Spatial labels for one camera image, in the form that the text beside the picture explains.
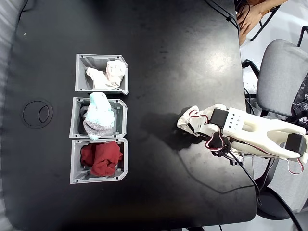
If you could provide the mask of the person's hand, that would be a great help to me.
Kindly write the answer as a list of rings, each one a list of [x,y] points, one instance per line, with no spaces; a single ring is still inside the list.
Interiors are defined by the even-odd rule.
[[[237,15],[237,23],[239,26],[239,45],[243,45],[247,34],[258,24],[262,18],[262,13],[257,6],[243,5]]]

